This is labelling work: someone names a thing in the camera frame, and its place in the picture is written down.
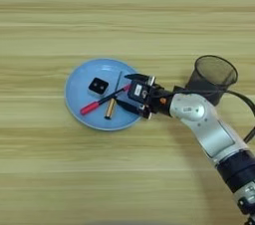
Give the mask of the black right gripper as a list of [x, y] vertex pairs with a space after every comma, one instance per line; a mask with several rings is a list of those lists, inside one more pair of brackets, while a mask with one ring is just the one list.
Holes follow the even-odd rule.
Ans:
[[134, 106], [127, 102], [117, 100], [117, 104], [124, 110], [142, 115], [150, 119], [154, 113], [161, 113], [170, 116], [170, 105], [173, 94], [167, 91], [164, 87], [155, 82], [155, 77], [142, 74], [125, 75], [129, 80], [138, 80], [144, 82], [145, 90], [142, 92], [143, 108]]

